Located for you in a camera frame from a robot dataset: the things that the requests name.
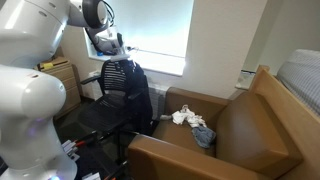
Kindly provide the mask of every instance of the blue cloth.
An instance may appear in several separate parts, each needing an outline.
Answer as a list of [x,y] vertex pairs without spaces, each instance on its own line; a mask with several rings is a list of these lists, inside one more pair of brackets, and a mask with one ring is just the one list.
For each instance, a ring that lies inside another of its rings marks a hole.
[[192,134],[198,145],[203,148],[209,148],[216,137],[216,133],[209,128],[199,126],[192,129]]

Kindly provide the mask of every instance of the window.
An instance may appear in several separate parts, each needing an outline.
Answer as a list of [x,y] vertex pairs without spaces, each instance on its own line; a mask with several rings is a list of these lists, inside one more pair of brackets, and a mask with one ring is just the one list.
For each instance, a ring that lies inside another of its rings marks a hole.
[[[125,46],[143,68],[182,75],[193,0],[108,0]],[[97,57],[87,39],[89,56]]]

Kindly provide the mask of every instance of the white cloth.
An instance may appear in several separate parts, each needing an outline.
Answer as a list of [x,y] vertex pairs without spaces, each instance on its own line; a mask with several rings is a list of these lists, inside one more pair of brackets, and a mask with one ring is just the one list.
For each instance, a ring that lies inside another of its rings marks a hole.
[[180,111],[173,113],[172,118],[173,122],[178,125],[181,125],[186,120],[192,128],[199,127],[200,125],[207,127],[202,116],[195,115],[194,112],[190,111],[188,105],[183,105]]

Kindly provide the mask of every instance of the radiator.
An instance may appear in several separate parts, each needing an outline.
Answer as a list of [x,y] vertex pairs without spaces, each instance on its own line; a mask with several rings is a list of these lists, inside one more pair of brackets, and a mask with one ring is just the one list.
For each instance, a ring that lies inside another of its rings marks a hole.
[[[102,96],[99,83],[95,81],[91,84],[93,90],[93,98],[97,100]],[[164,101],[167,89],[168,88],[166,87],[161,87],[158,85],[150,85],[149,87],[149,95],[151,106],[153,109],[152,119],[154,120],[159,120],[160,116],[164,114]]]

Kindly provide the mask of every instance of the floor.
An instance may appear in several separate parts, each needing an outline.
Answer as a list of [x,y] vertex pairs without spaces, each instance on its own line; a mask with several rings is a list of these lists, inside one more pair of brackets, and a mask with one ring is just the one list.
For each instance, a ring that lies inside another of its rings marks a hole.
[[[77,140],[81,137],[84,137],[88,134],[90,134],[93,129],[90,129],[81,123],[78,122],[78,114],[84,110],[88,105],[90,104],[89,101],[83,101],[83,103],[76,108],[75,110],[71,111],[67,115],[61,117],[60,119],[54,120],[54,126],[56,128],[57,134],[60,138],[61,143],[63,143],[66,140]],[[130,143],[130,138],[127,137],[121,137],[122,142],[124,142],[123,146],[127,146]],[[114,161],[117,159],[117,148],[114,143],[114,138],[109,137],[106,141],[102,144],[102,149],[104,154],[106,154],[111,161]],[[127,177],[121,177],[117,179],[128,179]]]

